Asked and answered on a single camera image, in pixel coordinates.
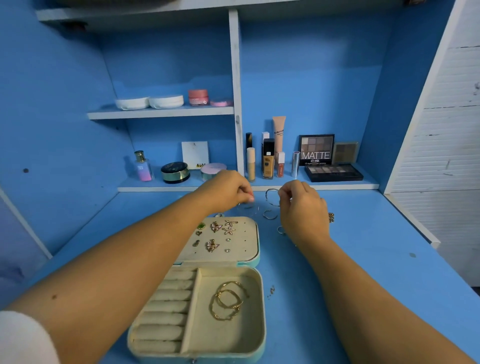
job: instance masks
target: jewelry box lid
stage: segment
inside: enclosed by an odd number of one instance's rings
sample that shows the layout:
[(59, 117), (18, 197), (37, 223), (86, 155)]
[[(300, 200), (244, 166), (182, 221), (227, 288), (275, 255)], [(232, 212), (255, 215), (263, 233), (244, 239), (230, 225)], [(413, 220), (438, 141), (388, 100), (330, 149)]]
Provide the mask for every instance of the jewelry box lid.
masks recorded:
[(249, 264), (260, 253), (257, 223), (247, 217), (205, 218), (175, 264)]

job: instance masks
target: vertical shelf divider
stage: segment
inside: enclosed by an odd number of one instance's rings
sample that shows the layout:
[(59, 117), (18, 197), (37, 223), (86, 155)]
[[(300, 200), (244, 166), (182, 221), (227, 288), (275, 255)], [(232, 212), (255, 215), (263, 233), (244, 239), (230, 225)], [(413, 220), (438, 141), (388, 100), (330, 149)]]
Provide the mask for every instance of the vertical shelf divider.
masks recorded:
[(240, 89), (240, 47), (241, 33), (240, 20), (237, 9), (228, 11), (228, 23), (230, 25), (230, 50), (232, 54), (232, 78), (233, 78), (233, 107), (235, 115), (235, 140), (237, 146), (237, 170), (245, 176), (245, 153), (243, 151), (243, 129), (241, 118), (241, 89)]

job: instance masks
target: teal jewelry box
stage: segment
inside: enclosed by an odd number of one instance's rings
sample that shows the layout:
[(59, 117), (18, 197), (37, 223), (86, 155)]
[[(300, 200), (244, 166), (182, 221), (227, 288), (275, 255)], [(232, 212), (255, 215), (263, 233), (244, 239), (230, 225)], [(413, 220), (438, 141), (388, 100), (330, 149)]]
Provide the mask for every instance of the teal jewelry box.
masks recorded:
[(264, 352), (264, 290), (254, 268), (260, 261), (258, 226), (245, 217), (203, 223), (128, 331), (128, 347), (141, 363), (255, 363)]

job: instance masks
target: hand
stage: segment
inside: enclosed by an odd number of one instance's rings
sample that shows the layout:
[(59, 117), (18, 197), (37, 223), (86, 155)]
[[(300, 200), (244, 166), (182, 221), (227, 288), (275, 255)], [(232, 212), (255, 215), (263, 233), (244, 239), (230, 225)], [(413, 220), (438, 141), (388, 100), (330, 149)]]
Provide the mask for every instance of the hand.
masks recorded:
[(245, 177), (236, 170), (221, 170), (195, 192), (208, 215), (230, 210), (238, 204), (253, 202), (253, 191)]
[(331, 241), (327, 203), (306, 182), (287, 182), (278, 191), (282, 226), (299, 247)]

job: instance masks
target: shelf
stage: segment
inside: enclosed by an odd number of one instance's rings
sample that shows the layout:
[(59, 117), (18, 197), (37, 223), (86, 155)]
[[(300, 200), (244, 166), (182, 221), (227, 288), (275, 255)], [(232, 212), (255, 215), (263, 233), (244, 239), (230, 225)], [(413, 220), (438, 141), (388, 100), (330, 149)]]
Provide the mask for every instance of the shelf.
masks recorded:
[(143, 119), (143, 118), (169, 118), (174, 116), (205, 116), (205, 115), (233, 115), (233, 106), (189, 106), (184, 105), (174, 109), (142, 109), (142, 110), (119, 110), (116, 106), (105, 106), (98, 111), (89, 112), (90, 120), (106, 119)]
[[(363, 181), (351, 182), (310, 182), (304, 167), (299, 168), (298, 180), (307, 182), (315, 190), (376, 190), (378, 183), (359, 165), (354, 164), (355, 168), (363, 174)], [(235, 169), (234, 166), (228, 166), (229, 170)], [(262, 170), (260, 165), (256, 169), (256, 179), (251, 183), (254, 191), (266, 191), (269, 188), (279, 189), (288, 181), (293, 180), (290, 175), (291, 165), (285, 165), (285, 176), (283, 178), (274, 177), (272, 180), (264, 180), (261, 178)], [(197, 187), (202, 185), (202, 180), (199, 170), (191, 170), (190, 178), (185, 182), (179, 184), (168, 184), (163, 182), (160, 168), (154, 167), (154, 174), (156, 179), (150, 182), (139, 181), (137, 176), (127, 178), (118, 187), (119, 192), (191, 192), (195, 191)]]
[(58, 8), (36, 12), (48, 24), (85, 22), (87, 31), (111, 32), (138, 28), (202, 25), (228, 21), (235, 7), (242, 21), (304, 18), (368, 9), (400, 7), (402, 0), (175, 0), (140, 5)]

